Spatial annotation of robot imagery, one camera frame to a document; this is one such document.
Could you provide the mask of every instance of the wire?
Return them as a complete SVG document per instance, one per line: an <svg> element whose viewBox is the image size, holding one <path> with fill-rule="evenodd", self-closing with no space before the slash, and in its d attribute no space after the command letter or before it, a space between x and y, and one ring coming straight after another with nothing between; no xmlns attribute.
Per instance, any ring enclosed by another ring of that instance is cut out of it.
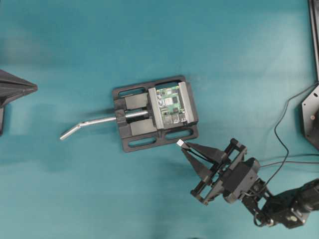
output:
<svg viewBox="0 0 319 239"><path fill-rule="evenodd" d="M190 153L196 155L197 157L204 159L205 161L208 161L207 158L204 158L203 156L199 155L198 153L195 153L193 150L188 149L187 151L189 151Z"/></svg>
<svg viewBox="0 0 319 239"><path fill-rule="evenodd" d="M282 162L280 162L281 165L279 166L279 168L278 168L278 169L274 172L274 174L268 179L268 181L265 183L264 187L260 190L260 192L262 192L262 191L267 187L267 185L269 184L269 182L278 174L278 172L282 169L282 167L284 166L284 164L285 164L285 162L287 161L287 158L288 158L288 156L289 156L289 149L287 148L287 146L283 143L283 141L279 138L279 136L278 136L278 134L277 134L277 127L279 126L279 124L281 123L281 121L283 120L283 118L284 118L285 115L286 115L287 108L288 108L288 106L289 106L289 102L290 102L292 99L294 99L294 98L296 98L296 97L302 95L303 93L307 92L307 91L310 90L312 87L314 87L314 86L316 86L316 85L318 85L318 84L319 84L319 82L316 82L315 84L313 84L313 85L307 87L306 89L302 90L301 92L299 92L298 94L296 94L296 95L290 97L290 98L287 100L286 105L285 105L285 107L284 107L283 114L282 114L282 116L279 118L279 120L278 120L278 122L277 122L277 124L276 124L276 126L275 126L275 128L274 128L274 132L275 132L276 138L278 139L278 141L280 142L280 144L285 148L285 150L286 150L287 153L286 153L286 156L285 156L284 160L283 160ZM255 197L255 196L258 196L259 194L260 194L260 193L251 194L250 197Z"/></svg>
<svg viewBox="0 0 319 239"><path fill-rule="evenodd" d="M288 158L298 158L298 157L308 157L308 156L317 156L317 157L319 157L319 153L294 154L294 155L289 155ZM277 156L277 157L272 157L272 158L269 158L269 159L276 159L276 158L285 158L285 156Z"/></svg>
<svg viewBox="0 0 319 239"><path fill-rule="evenodd" d="M254 224L255 224L256 226L262 228L264 225L266 225L266 223L264 222L264 223L258 224L258 223L257 223L257 215L258 215L258 213L256 212L255 215L254 215Z"/></svg>
<svg viewBox="0 0 319 239"><path fill-rule="evenodd" d="M261 168L263 168L263 167L268 167L268 166L272 166L272 165L279 164L279 163L283 163L283 161L275 162L275 163L265 164L265 165L262 165L262 166L261 166ZM286 161L285 163L296 163L296 164L319 164L319 162L300 162L300 161Z"/></svg>

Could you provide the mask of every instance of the black metal frame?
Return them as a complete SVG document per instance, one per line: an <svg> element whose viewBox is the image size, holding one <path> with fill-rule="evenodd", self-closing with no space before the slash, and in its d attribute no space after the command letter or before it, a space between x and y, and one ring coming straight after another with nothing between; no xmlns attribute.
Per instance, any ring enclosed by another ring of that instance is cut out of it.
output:
<svg viewBox="0 0 319 239"><path fill-rule="evenodd" d="M319 0L309 0L310 22L313 36L316 77L319 81ZM306 139L319 150L319 86L302 102L303 129Z"/></svg>

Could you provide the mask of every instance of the metal rod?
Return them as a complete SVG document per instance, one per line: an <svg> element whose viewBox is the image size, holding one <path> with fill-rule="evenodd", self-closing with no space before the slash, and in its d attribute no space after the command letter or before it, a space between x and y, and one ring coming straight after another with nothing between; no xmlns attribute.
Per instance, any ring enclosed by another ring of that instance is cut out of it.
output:
<svg viewBox="0 0 319 239"><path fill-rule="evenodd" d="M139 117L139 116L146 116L148 114L149 114L148 111L136 111L136 112L132 112L132 113L126 113L125 118L131 119L131 118L135 118L135 117ZM66 139L67 137L69 137L71 134L75 133L76 131L78 131L82 127L94 125L94 124L98 124L98 123L111 122L111 121L116 121L116 117L113 116L113 117L107 117L107 118L102 118L102 119L93 119L93 120L89 120L89 121L85 121L85 122L80 122L77 125L70 128L67 132L63 133L60 137L60 140Z"/></svg>

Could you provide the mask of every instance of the teal table surface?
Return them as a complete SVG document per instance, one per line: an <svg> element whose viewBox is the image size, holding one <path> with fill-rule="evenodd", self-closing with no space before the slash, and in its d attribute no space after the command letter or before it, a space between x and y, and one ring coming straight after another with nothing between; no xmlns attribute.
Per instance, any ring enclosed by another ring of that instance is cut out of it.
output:
<svg viewBox="0 0 319 239"><path fill-rule="evenodd" d="M75 123L107 116L115 87L183 74L199 115L192 142L224 149L234 137L247 157L278 161L285 150L273 127L284 103L316 81L306 0L3 0L0 69L39 88L7 107L0 238L318 238L319 213L287 230L254 226L240 202L203 206L175 144L124 153L115 123L59 140ZM305 97L278 129L291 154L317 153L302 135ZM318 173L289 164L269 188L300 187Z"/></svg>

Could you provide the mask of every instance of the green circuit board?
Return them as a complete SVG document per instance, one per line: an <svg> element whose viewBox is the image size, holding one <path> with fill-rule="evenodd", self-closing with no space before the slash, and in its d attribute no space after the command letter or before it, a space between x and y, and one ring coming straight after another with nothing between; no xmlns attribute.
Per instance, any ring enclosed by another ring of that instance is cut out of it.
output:
<svg viewBox="0 0 319 239"><path fill-rule="evenodd" d="M185 109L179 96L179 86L156 90L163 124L185 122Z"/></svg>

